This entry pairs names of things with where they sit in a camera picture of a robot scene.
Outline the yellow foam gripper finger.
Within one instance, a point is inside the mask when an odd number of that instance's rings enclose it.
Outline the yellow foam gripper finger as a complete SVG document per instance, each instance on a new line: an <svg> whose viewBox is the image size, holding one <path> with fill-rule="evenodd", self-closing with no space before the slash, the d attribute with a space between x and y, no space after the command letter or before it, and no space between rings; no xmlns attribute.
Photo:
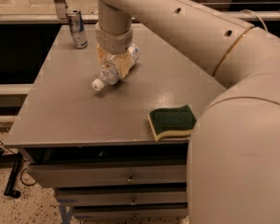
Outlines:
<svg viewBox="0 0 280 224"><path fill-rule="evenodd" d="M134 65L132 54L130 52L117 54L115 56L115 65L118 68L119 77L125 78Z"/></svg>
<svg viewBox="0 0 280 224"><path fill-rule="evenodd" d="M104 63L110 56L100 45L96 47L97 60L99 64Z"/></svg>

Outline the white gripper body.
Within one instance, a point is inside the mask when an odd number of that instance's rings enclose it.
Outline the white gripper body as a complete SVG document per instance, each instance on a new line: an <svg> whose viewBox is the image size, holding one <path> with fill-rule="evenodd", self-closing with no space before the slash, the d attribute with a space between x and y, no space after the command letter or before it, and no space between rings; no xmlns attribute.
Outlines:
<svg viewBox="0 0 280 224"><path fill-rule="evenodd" d="M111 54L124 53L133 42L133 29L121 35L112 35L104 31L99 23L95 24L95 35L100 47Z"/></svg>

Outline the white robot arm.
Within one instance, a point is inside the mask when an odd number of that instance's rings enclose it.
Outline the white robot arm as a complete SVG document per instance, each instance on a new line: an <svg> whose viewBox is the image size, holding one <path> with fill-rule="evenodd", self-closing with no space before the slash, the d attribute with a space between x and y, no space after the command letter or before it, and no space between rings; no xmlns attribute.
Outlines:
<svg viewBox="0 0 280 224"><path fill-rule="evenodd" d="M190 224L280 224L280 38L190 0L98 1L106 51L134 17L226 89L189 140Z"/></svg>

